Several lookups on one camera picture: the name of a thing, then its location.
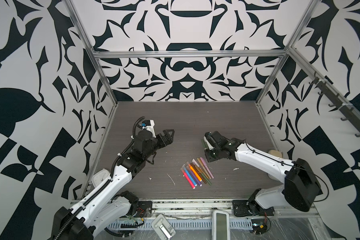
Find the brown pen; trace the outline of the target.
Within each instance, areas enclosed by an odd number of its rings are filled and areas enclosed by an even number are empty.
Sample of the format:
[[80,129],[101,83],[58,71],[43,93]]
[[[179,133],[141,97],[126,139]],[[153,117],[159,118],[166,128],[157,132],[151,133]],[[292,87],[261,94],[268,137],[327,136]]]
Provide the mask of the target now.
[[200,159],[200,158],[197,158],[197,160],[198,160],[198,162],[199,162],[200,166],[202,167],[202,169],[203,169],[204,173],[206,174],[207,178],[208,178],[208,179],[211,179],[211,177],[210,177],[210,175],[209,175],[209,173],[208,173],[207,169],[205,168],[205,166],[204,166],[203,162],[201,161],[201,159]]

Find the pink pen body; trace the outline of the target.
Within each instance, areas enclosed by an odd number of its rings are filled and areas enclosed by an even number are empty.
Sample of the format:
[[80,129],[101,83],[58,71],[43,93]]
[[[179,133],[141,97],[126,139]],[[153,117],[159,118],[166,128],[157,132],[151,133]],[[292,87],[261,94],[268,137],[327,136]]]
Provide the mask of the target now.
[[202,157],[200,157],[200,159],[201,159],[201,161],[202,161],[202,163],[203,163],[203,165],[204,165],[205,169],[207,170],[207,173],[208,173],[208,175],[210,176],[210,179],[213,179],[213,178],[214,178],[214,176],[213,176],[213,174],[212,174],[211,170],[209,169],[209,167],[208,167],[208,165],[207,165],[206,161],[205,161],[205,160],[204,160],[204,158],[202,158]]

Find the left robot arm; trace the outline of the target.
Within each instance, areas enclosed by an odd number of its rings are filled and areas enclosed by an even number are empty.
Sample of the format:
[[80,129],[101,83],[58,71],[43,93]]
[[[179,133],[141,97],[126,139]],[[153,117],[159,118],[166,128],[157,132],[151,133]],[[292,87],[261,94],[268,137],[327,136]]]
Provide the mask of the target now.
[[55,213],[50,238],[93,240],[115,220],[134,215],[138,197],[119,191],[145,167],[149,158],[156,156],[157,150],[173,143],[174,134],[174,130],[164,130],[155,136],[146,129],[139,131],[98,186],[70,209],[62,207]]

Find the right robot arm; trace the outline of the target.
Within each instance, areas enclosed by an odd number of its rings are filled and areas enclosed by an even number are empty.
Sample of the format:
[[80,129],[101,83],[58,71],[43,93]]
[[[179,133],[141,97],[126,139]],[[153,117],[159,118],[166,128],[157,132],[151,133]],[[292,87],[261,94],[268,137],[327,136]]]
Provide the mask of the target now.
[[219,132],[207,132],[203,139],[208,162],[230,159],[267,173],[280,186],[257,189],[235,213],[237,217],[264,216],[275,207],[293,207],[308,212],[321,191],[319,178],[309,163],[278,158],[258,150],[245,140],[228,139]]

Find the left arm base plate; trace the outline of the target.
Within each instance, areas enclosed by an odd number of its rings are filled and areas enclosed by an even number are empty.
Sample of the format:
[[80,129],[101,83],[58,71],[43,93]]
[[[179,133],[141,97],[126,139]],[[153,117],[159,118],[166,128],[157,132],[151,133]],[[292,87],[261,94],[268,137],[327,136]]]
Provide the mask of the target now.
[[152,214],[152,209],[152,201],[139,201],[136,203],[132,203],[129,215],[136,218],[149,217]]

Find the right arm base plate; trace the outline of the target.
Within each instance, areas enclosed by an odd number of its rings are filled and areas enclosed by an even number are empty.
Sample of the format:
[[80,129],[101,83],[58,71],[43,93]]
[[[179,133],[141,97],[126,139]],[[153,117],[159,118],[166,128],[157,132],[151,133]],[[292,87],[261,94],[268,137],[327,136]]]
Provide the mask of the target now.
[[248,216],[274,216],[274,208],[263,209],[255,201],[249,200],[233,200],[233,214],[235,217]]

